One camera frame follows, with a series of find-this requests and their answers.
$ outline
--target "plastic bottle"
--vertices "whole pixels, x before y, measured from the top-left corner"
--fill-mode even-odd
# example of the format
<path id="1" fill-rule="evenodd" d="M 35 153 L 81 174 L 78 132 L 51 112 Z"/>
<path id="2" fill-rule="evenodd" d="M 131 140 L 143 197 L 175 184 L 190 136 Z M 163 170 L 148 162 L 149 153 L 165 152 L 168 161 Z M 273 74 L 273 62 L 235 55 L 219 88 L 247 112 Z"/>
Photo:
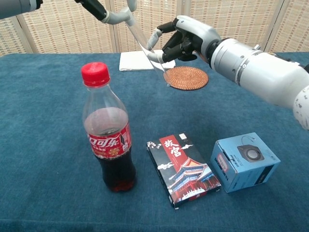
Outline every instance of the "plastic bottle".
<path id="1" fill-rule="evenodd" d="M 134 186 L 135 167 L 131 159 L 131 135 L 125 106 L 109 86 L 106 64 L 88 63 L 82 67 L 89 97 L 84 106 L 83 123 L 92 151 L 99 160 L 103 180 L 112 191 Z"/>

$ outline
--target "woven screen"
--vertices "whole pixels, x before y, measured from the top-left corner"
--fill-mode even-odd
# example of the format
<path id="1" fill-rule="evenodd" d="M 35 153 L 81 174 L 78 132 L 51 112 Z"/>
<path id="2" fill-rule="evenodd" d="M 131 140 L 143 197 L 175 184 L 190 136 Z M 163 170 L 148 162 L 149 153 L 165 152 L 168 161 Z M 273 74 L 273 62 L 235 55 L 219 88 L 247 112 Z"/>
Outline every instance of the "woven screen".
<path id="1" fill-rule="evenodd" d="M 279 0 L 192 0 L 190 16 L 213 26 L 222 38 L 261 45 Z"/>
<path id="2" fill-rule="evenodd" d="M 309 51 L 309 2 L 291 0 L 271 46 L 273 52 Z"/>
<path id="3" fill-rule="evenodd" d="M 115 11 L 119 12 L 123 7 L 126 7 L 127 4 L 124 0 L 118 0 L 114 1 L 114 6 Z M 174 20 L 177 16 L 176 11 L 176 0 L 139 0 L 137 10 L 133 15 L 139 22 L 146 38 L 149 38 L 157 26 Z M 115 28 L 119 37 L 120 52 L 140 50 L 140 46 L 137 44 L 125 23 L 121 23 Z M 172 33 L 162 35 L 154 48 L 161 49 L 171 35 Z"/>
<path id="4" fill-rule="evenodd" d="M 112 52 L 109 26 L 74 0 L 45 0 L 24 18 L 39 53 Z"/>
<path id="5" fill-rule="evenodd" d="M 10 18 L 0 20 L 0 56 L 10 53 L 26 53 Z"/>

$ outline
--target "book cover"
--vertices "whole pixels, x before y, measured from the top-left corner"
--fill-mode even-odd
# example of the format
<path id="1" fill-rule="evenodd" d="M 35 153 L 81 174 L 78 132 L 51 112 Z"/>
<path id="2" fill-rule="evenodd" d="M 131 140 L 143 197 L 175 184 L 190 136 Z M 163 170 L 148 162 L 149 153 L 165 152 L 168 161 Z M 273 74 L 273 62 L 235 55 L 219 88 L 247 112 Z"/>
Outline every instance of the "book cover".
<path id="1" fill-rule="evenodd" d="M 147 150 L 173 207 L 219 190 L 219 180 L 185 133 L 149 141 Z"/>

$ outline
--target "bottle label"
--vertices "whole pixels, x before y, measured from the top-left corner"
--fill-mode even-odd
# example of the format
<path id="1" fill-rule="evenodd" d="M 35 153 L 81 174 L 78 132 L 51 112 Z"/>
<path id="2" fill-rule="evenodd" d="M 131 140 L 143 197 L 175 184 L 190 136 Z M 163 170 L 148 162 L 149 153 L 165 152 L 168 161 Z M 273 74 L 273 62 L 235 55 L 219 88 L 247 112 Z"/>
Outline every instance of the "bottle label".
<path id="1" fill-rule="evenodd" d="M 122 156 L 131 148 L 131 134 L 129 123 L 119 132 L 94 136 L 88 134 L 93 153 L 100 159 L 114 159 Z"/>

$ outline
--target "paper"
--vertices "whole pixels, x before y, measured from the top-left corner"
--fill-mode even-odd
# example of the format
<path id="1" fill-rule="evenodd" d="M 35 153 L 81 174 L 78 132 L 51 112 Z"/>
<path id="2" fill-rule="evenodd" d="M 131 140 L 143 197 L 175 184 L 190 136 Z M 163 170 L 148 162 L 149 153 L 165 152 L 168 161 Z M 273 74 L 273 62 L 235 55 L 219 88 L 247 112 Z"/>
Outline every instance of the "paper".
<path id="1" fill-rule="evenodd" d="M 155 53 L 163 53 L 162 50 L 155 50 Z M 162 64 L 164 69 L 171 69 L 176 66 L 175 61 Z M 119 70 L 131 71 L 131 70 L 150 70 L 154 69 L 149 59 L 146 57 L 143 51 L 136 52 L 123 52 L 120 55 Z"/>

